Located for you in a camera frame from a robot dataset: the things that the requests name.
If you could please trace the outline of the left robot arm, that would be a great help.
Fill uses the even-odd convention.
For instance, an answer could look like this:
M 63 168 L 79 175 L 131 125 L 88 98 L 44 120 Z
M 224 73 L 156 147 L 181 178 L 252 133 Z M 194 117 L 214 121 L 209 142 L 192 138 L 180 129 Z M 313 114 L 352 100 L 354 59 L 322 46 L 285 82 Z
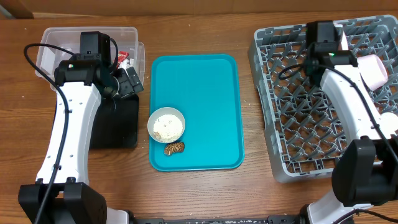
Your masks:
M 35 182 L 18 194 L 32 223 L 134 223 L 132 212 L 109 208 L 88 179 L 90 148 L 137 144 L 143 86 L 118 53 L 109 35 L 82 32 L 79 51 L 47 77 L 57 94 L 49 148 Z

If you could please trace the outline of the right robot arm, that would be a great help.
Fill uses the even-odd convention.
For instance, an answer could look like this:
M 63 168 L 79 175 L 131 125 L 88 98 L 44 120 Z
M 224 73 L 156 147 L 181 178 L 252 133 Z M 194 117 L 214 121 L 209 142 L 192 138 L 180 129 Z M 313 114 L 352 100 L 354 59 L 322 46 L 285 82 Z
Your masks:
M 356 57 L 333 21 L 306 25 L 304 71 L 331 100 L 347 148 L 332 172 L 332 189 L 306 208 L 309 223 L 341 223 L 397 200 L 397 115 L 378 112 L 368 91 L 387 82 L 382 60 Z

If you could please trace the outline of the large white plate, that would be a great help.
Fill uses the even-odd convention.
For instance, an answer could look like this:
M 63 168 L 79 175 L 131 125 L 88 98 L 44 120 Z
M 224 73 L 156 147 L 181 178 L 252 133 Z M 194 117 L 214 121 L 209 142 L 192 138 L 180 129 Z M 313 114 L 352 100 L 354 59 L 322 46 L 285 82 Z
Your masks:
M 335 28 L 337 29 L 338 34 L 340 36 L 340 43 L 339 43 L 338 50 L 349 50 L 348 41 L 347 41 L 346 34 L 343 29 L 343 25 L 335 23 L 335 22 L 333 24 L 334 24 Z

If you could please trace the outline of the red snack wrapper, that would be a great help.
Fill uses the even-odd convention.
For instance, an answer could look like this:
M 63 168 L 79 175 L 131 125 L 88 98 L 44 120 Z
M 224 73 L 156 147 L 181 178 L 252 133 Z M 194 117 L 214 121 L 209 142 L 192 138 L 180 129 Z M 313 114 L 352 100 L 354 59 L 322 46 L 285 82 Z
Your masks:
M 119 51 L 118 52 L 118 63 L 117 63 L 117 66 L 119 66 L 123 61 L 125 61 L 125 59 L 127 59 L 128 56 L 129 56 L 128 52 Z

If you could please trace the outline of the white paper cup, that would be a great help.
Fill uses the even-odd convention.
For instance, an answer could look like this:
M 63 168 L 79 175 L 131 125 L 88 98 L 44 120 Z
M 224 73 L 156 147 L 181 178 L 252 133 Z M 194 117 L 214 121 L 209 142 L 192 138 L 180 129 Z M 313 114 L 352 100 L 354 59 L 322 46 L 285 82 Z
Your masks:
M 390 138 L 392 135 L 396 135 L 396 131 L 398 128 L 396 114 L 391 112 L 381 114 L 379 124 L 380 129 L 386 138 Z

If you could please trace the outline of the small white plate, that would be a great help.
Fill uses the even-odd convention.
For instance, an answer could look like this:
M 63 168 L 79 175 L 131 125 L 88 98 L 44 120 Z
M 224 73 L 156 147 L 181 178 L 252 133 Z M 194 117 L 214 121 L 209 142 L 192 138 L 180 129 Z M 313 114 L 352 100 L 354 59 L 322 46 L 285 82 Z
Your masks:
M 374 91 L 387 83 L 387 71 L 382 60 L 374 54 L 358 58 L 358 68 L 366 86 Z

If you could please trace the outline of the grey bowl of rice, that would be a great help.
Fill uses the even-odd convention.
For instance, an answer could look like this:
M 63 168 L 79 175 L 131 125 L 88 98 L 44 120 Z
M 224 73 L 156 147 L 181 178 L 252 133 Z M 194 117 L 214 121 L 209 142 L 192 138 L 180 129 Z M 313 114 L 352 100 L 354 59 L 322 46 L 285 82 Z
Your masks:
M 147 130 L 155 141 L 164 144 L 172 143 L 184 133 L 185 118 L 175 108 L 159 108 L 150 115 Z

